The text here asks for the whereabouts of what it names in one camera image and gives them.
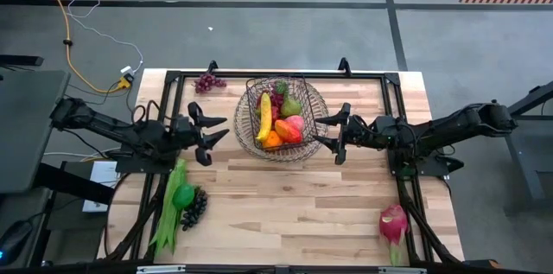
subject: table leg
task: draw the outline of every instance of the table leg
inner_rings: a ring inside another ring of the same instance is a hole
[[[50,188],[79,198],[108,205],[113,188],[69,174],[61,169],[41,162],[35,176],[35,186]]]

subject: dark grapes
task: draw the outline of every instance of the dark grapes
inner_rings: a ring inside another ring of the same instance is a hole
[[[284,104],[284,96],[277,93],[273,93],[270,96],[270,103],[274,106],[280,107]]]
[[[194,194],[194,200],[190,205],[188,205],[187,208],[185,208],[185,212],[182,214],[182,231],[187,231],[197,225],[200,220],[200,216],[206,211],[207,208],[206,191],[200,187],[196,187]]]

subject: dragon fruit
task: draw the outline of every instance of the dragon fruit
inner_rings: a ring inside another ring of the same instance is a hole
[[[380,213],[380,234],[390,246],[390,261],[394,266],[402,263],[402,245],[405,234],[409,231],[407,215],[400,205],[391,205]]]

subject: yellow cable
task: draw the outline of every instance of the yellow cable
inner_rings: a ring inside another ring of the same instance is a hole
[[[69,20],[67,20],[66,11],[65,11],[65,9],[63,8],[63,4],[61,3],[61,0],[56,0],[56,1],[58,1],[58,5],[60,5],[61,13],[63,14],[63,19],[64,19],[65,22],[66,22],[66,39],[67,39],[68,41],[71,41],[71,36],[70,36],[70,33],[69,33]],[[112,93],[112,92],[117,92],[117,91],[120,91],[121,89],[123,89],[121,86],[118,86],[117,88],[111,89],[110,91],[107,91],[107,90],[104,90],[104,89],[98,89],[98,88],[96,88],[93,84],[91,84],[88,80],[86,80],[86,79],[79,73],[79,71],[77,71],[77,69],[73,66],[73,63],[71,62],[71,55],[69,54],[69,47],[70,47],[70,45],[69,45],[69,44],[66,44],[67,64],[68,64],[69,67],[73,70],[73,72],[75,72],[75,74],[77,74],[77,76],[79,76],[79,78],[80,78],[82,81],[84,81],[89,87],[91,87],[91,89],[93,89],[93,91],[95,91],[95,92],[100,92],[100,93]]]

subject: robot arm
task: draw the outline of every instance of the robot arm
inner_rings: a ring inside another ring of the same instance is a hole
[[[429,156],[433,151],[476,136],[504,137],[517,127],[504,105],[495,102],[467,105],[445,118],[424,124],[407,124],[401,118],[379,116],[372,123],[358,115],[350,116],[351,106],[345,103],[334,116],[317,118],[321,124],[340,124],[336,139],[315,137],[336,153],[336,164],[346,160],[346,144],[377,150],[402,151],[405,162]]]
[[[197,145],[196,160],[204,166],[211,165],[211,156],[207,154],[207,150],[212,150],[229,130],[205,135],[201,129],[221,124],[226,118],[205,117],[195,102],[188,105],[188,114],[194,124],[188,117],[179,115],[177,118],[171,118],[176,121],[173,129],[167,128],[163,122],[149,119],[127,124],[94,111],[82,99],[68,98],[58,102],[50,118],[53,127],[60,131],[86,129],[128,146],[135,157],[150,162],[167,163],[170,167],[173,166],[179,150]]]

